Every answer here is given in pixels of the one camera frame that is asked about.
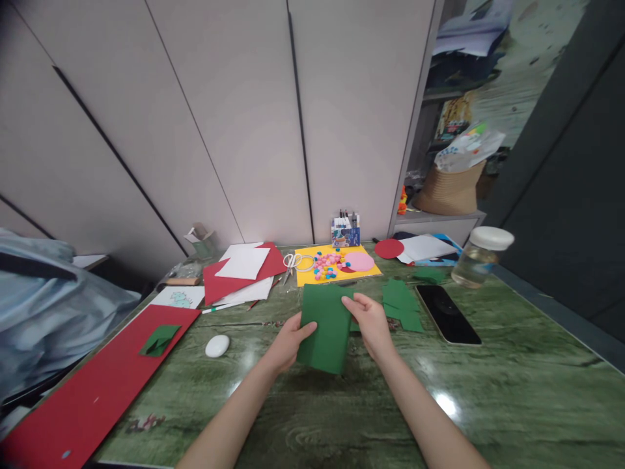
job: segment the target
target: smartphone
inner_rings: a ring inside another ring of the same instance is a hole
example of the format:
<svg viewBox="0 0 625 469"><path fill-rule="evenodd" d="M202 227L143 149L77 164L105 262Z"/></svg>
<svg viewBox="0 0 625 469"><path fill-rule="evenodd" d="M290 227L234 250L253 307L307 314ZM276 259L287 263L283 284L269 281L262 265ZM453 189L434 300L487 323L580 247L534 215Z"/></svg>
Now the smartphone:
<svg viewBox="0 0 625 469"><path fill-rule="evenodd" d="M425 309L430 314L438 332L452 344L482 345L482 339L473 330L443 287L417 285Z"/></svg>

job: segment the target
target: cut green paper piece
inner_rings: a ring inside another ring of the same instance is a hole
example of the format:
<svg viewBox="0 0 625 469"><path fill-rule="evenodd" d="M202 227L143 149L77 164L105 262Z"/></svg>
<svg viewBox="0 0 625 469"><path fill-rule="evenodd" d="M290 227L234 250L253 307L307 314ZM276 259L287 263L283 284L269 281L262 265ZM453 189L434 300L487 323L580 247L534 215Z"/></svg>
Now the cut green paper piece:
<svg viewBox="0 0 625 469"><path fill-rule="evenodd" d="M388 317L392 317L402 323L402 329L411 332L424 332L418 312L402 311L386 303L384 303L384 310Z"/></svg>
<svg viewBox="0 0 625 469"><path fill-rule="evenodd" d="M354 299L354 290L338 285L304 285L301 325L315 321L317 329L299 346L298 362L340 375L343 372L352 315L341 297Z"/></svg>
<svg viewBox="0 0 625 469"><path fill-rule="evenodd" d="M417 267L412 276L430 285L440 285L447 273L440 267Z"/></svg>
<svg viewBox="0 0 625 469"><path fill-rule="evenodd" d="M382 287L384 311L387 317L399 320L404 330L423 332L419 318L419 302L412 296L406 284L391 279Z"/></svg>
<svg viewBox="0 0 625 469"><path fill-rule="evenodd" d="M161 356L165 352L167 345L171 342L171 339L173 339L174 335L176 335L178 329L180 329L180 326L174 324L158 326L143 348L139 351L139 354L147 356Z"/></svg>

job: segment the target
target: red foam sheet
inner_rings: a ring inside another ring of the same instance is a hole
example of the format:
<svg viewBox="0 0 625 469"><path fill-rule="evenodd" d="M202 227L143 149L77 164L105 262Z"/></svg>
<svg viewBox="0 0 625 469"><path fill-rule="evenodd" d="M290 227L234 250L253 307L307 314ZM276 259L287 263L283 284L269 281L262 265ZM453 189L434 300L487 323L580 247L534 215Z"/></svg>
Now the red foam sheet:
<svg viewBox="0 0 625 469"><path fill-rule="evenodd" d="M242 288L252 285L259 280L266 279L267 277L273 277L278 274L286 272L286 266L284 263L284 257L274 243L265 243L257 246L258 248L269 248L269 254L265 259L264 264L258 271L258 276L255 280L246 279L233 279L228 277L215 277L215 274L221 270L221 268L228 262L228 259L219 261L218 263L211 264L204 269L204 288L206 289L206 296L204 301L207 305L222 299L224 296L236 292Z"/></svg>
<svg viewBox="0 0 625 469"><path fill-rule="evenodd" d="M148 306L2 441L6 462L21 469L83 467L199 314ZM180 325L163 355L139 355L163 324Z"/></svg>
<svg viewBox="0 0 625 469"><path fill-rule="evenodd" d="M393 259L404 252L404 245L395 239L382 240L376 244L375 251L382 259Z"/></svg>

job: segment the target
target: white mouse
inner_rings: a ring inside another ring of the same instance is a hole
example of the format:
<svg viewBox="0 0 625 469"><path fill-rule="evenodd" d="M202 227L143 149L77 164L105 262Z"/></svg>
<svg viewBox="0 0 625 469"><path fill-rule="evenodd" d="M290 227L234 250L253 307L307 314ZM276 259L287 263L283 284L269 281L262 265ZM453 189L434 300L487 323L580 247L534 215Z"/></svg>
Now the white mouse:
<svg viewBox="0 0 625 469"><path fill-rule="evenodd" d="M216 335L206 344L206 356L211 358L217 358L228 350L230 345L230 338L227 335Z"/></svg>

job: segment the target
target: woven basket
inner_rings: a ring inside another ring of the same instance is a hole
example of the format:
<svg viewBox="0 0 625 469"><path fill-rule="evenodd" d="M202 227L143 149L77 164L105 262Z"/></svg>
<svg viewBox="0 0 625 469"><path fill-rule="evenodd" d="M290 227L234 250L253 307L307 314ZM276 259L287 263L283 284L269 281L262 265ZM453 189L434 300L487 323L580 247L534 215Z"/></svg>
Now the woven basket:
<svg viewBox="0 0 625 469"><path fill-rule="evenodd" d="M475 184L485 161L460 173L442 173L436 165L412 205L437 215L468 215L477 210Z"/></svg>

